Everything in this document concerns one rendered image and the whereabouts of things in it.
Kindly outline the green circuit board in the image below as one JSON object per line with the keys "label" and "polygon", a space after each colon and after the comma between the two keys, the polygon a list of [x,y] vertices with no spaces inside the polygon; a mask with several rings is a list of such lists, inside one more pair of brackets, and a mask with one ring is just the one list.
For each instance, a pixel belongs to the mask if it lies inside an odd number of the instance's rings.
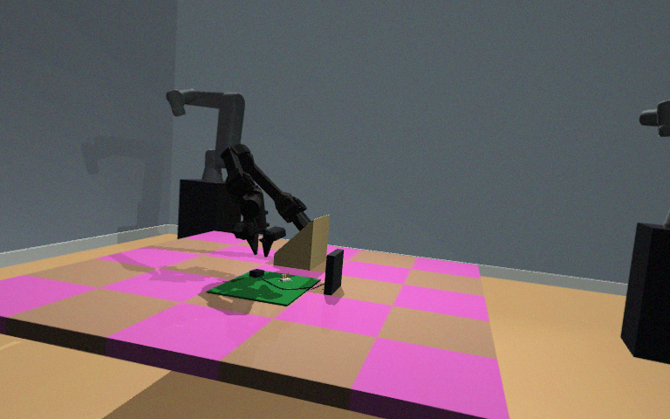
{"label": "green circuit board", "polygon": [[[271,282],[271,284],[264,281],[262,278]],[[311,288],[284,290],[278,287],[285,289],[313,287],[321,280],[319,278],[308,278],[273,271],[264,271],[264,276],[262,276],[262,278],[251,277],[250,272],[246,272],[237,278],[233,278],[224,284],[208,290],[207,292],[239,299],[249,299],[280,306],[288,306]],[[278,287],[275,287],[274,285]]]}

